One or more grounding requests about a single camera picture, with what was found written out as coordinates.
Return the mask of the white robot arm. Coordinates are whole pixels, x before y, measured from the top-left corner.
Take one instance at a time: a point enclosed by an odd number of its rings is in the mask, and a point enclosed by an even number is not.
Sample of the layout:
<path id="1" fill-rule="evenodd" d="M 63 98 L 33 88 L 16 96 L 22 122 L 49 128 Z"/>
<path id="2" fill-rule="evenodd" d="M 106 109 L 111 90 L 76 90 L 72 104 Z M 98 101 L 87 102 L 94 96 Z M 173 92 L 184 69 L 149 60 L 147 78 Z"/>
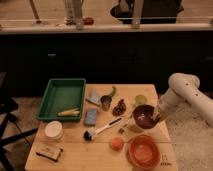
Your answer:
<path id="1" fill-rule="evenodd" d="M 159 121 L 164 121 L 180 103 L 187 101 L 213 127 L 213 100 L 199 90 L 200 80 L 196 75 L 173 73 L 168 85 L 157 103 Z"/>

